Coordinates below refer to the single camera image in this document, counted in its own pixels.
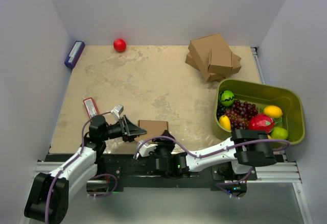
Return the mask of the brown cardboard box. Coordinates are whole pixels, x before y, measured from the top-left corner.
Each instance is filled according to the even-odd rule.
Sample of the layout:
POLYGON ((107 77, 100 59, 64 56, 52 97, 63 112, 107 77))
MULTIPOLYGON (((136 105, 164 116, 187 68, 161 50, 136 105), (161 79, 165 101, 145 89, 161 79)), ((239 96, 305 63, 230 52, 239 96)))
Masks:
POLYGON ((138 126, 147 131, 146 134, 135 138, 135 141, 146 140, 151 137, 160 136, 164 130, 169 130, 169 123, 167 121, 159 120, 139 120, 138 126))

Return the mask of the green plastic tub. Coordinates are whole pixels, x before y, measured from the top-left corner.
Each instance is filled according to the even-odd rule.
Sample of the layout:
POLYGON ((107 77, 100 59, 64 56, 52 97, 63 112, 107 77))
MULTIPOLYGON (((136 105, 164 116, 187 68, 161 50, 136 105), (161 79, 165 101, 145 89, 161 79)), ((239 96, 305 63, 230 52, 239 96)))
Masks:
POLYGON ((231 131, 222 128, 217 118, 219 94, 225 90, 233 92, 235 99, 255 104, 259 111, 268 105, 280 107, 283 115, 279 126, 288 130, 288 141, 291 142, 291 145, 297 145, 304 139, 306 131, 303 107, 300 98, 295 93, 284 88, 235 79, 225 79, 217 87, 212 132, 218 139, 225 140, 231 136, 231 131))

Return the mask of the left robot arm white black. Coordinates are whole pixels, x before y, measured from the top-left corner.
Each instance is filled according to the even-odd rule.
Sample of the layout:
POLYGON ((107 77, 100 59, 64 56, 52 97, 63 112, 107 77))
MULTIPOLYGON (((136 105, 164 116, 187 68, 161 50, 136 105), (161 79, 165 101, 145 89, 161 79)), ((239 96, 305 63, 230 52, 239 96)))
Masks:
POLYGON ((106 141, 121 137, 133 141, 146 130, 132 123, 126 116, 115 124, 108 124, 103 114, 91 118, 82 133, 82 143, 77 152, 57 169, 39 173, 33 180, 24 209, 24 216, 44 223, 61 223, 68 211, 70 199, 91 179, 105 176, 106 167, 101 158, 106 141))

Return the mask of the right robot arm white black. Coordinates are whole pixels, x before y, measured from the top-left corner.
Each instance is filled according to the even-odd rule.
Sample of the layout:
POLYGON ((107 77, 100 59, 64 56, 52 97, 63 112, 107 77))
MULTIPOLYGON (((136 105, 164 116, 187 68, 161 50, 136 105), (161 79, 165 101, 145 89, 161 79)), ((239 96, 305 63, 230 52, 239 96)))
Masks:
POLYGON ((184 150, 172 154, 176 140, 169 136, 156 138, 154 148, 148 151, 154 170, 165 177, 178 178, 198 173, 224 163, 228 175, 235 180, 251 171, 251 168, 270 166, 276 163, 274 151, 265 131, 235 130, 223 142, 198 151, 184 150))

